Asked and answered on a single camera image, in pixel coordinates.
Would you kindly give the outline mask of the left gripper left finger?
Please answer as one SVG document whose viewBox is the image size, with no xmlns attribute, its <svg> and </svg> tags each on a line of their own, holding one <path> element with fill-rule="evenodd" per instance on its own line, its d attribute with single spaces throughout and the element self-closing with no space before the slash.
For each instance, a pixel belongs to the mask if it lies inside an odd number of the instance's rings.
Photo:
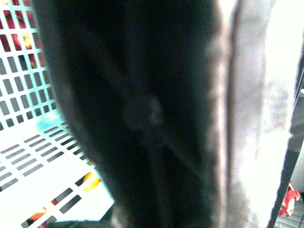
<svg viewBox="0 0 304 228">
<path fill-rule="evenodd" d="M 213 0 L 34 0 L 57 105 L 124 228 L 218 228 Z"/>
</svg>

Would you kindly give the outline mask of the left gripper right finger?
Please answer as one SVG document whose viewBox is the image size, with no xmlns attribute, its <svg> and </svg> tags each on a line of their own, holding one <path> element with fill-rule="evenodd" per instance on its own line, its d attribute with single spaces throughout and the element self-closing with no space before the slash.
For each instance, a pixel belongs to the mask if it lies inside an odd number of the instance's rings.
<svg viewBox="0 0 304 228">
<path fill-rule="evenodd" d="M 303 50 L 301 0 L 223 0 L 223 228 L 265 228 L 280 186 Z"/>
</svg>

